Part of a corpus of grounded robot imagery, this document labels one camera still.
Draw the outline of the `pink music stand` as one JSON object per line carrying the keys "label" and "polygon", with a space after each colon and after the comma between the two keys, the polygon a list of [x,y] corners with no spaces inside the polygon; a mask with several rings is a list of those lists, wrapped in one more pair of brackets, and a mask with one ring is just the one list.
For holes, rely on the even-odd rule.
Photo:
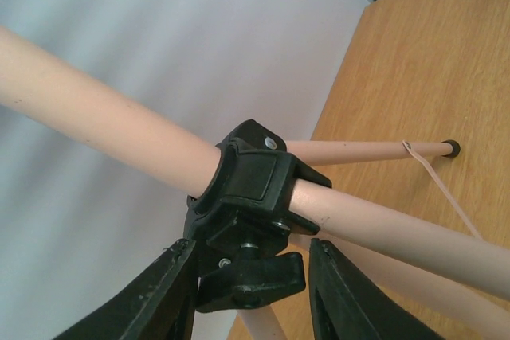
{"label": "pink music stand", "polygon": [[312,240],[332,242],[382,292],[390,288],[487,339],[509,336],[509,251],[333,190],[320,165],[430,156],[460,145],[285,142],[254,120],[210,145],[8,29],[1,103],[179,188],[182,239],[198,253],[194,314],[235,310],[255,339],[282,339],[271,306],[309,293]]}

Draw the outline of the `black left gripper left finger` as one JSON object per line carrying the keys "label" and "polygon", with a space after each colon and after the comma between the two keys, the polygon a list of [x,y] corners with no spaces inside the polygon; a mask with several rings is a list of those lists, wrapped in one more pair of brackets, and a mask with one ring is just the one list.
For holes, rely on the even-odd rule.
{"label": "black left gripper left finger", "polygon": [[198,253],[180,239],[121,292],[58,339],[190,339],[198,290]]}

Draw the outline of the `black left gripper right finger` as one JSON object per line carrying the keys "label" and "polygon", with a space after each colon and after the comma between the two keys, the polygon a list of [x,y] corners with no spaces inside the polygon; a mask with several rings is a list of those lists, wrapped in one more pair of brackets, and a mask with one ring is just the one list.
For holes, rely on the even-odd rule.
{"label": "black left gripper right finger", "polygon": [[309,296],[316,339],[441,339],[404,310],[332,242],[309,249]]}

